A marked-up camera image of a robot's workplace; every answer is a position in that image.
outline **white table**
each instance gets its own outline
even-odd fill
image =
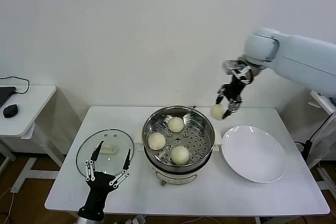
[[[120,129],[133,139],[147,117],[158,108],[91,107],[70,148],[46,200],[49,210],[77,212],[86,201],[89,187],[77,171],[76,154],[81,144],[103,129]],[[181,216],[282,216],[269,223],[284,223],[303,215],[328,214],[330,209],[303,161],[286,127],[274,109],[241,108],[224,121],[215,121],[209,108],[197,108],[221,134],[236,125],[248,124],[273,135],[288,156],[284,177],[274,183],[250,182],[213,152],[195,181],[183,186],[162,187],[152,174],[143,151],[134,153],[130,177],[109,194],[107,214]]]
[[[18,92],[23,92],[27,88],[27,86],[13,86],[17,88]],[[41,110],[45,107],[55,92],[55,86],[31,85],[27,93],[13,94],[0,108],[0,137],[21,137],[22,139],[29,139],[34,132],[38,136],[37,143],[39,146],[59,166],[61,166],[64,161],[63,154],[35,123],[35,119],[38,117]],[[2,115],[3,109],[11,104],[18,105],[18,113],[12,118],[5,118]],[[0,152],[6,156],[5,161],[0,167],[1,172],[9,160],[15,160],[15,156],[2,143],[0,143]],[[57,172],[30,170],[35,161],[36,158],[29,159],[15,184],[13,185],[11,192],[19,192],[26,178],[56,178]]]
[[[333,104],[329,98],[313,90],[310,91],[310,95],[318,102],[321,108],[323,108],[329,115],[336,111],[335,104]],[[329,153],[330,147],[336,142],[335,134],[336,134],[336,131],[334,130],[329,136],[321,139],[321,141],[312,148],[307,158],[307,164],[309,164],[309,167],[314,167],[315,164],[317,164],[325,156],[327,156],[327,154]],[[322,178],[322,181],[318,181],[318,186],[320,187],[320,189],[329,190],[333,198],[336,200],[336,185],[332,181],[326,169],[318,167],[317,172]]]

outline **white wall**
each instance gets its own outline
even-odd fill
[[[221,64],[257,27],[336,42],[334,0],[0,0],[0,75],[91,105],[213,104]],[[281,111],[303,88],[266,70],[244,106]]]

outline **table leg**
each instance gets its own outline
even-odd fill
[[[281,217],[273,217],[270,220],[262,223],[262,224],[286,224],[292,220],[299,218],[299,216],[281,216]],[[260,224],[259,217],[256,217],[256,224]]]
[[[51,159],[61,167],[64,161],[63,153],[49,140],[49,137],[42,129],[35,124],[34,133],[38,136],[38,145],[51,157]]]
[[[31,157],[25,167],[22,169],[20,175],[17,177],[14,185],[12,186],[11,193],[18,193],[28,178],[38,179],[56,179],[58,171],[54,170],[32,170],[37,158]]]
[[[16,157],[11,153],[11,151],[2,144],[0,141],[0,153],[4,155],[5,157],[8,157],[10,161],[15,161]]]

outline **mouse cable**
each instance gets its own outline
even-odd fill
[[[26,89],[25,92],[16,92],[16,91],[14,91],[13,92],[14,94],[25,94],[25,93],[28,92],[29,86],[30,86],[30,82],[29,82],[29,80],[27,80],[25,78],[20,78],[20,77],[16,77],[16,76],[8,76],[8,77],[2,77],[2,78],[0,78],[0,80],[10,79],[10,78],[14,78],[14,79],[18,79],[18,80],[24,80],[24,81],[28,82],[28,87],[27,87],[27,89]]]

